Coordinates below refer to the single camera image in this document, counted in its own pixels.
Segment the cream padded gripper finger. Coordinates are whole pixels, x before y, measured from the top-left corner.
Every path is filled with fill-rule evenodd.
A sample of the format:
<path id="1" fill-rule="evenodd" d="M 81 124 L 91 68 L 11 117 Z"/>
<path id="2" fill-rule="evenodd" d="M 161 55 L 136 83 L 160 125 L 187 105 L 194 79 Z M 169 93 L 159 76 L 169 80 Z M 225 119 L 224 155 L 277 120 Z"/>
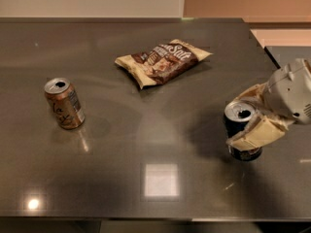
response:
<path id="1" fill-rule="evenodd" d="M 240 151 L 253 150 L 271 144 L 282 138 L 294 121 L 274 113 L 255 113 L 246 127 L 226 140 L 226 143 Z"/>
<path id="2" fill-rule="evenodd" d="M 242 93 L 240 93 L 237 97 L 235 97 L 235 100 L 253 101 L 256 103 L 263 104 L 264 103 L 263 92 L 265 87 L 266 87 L 265 83 L 255 84 L 244 90 Z"/>

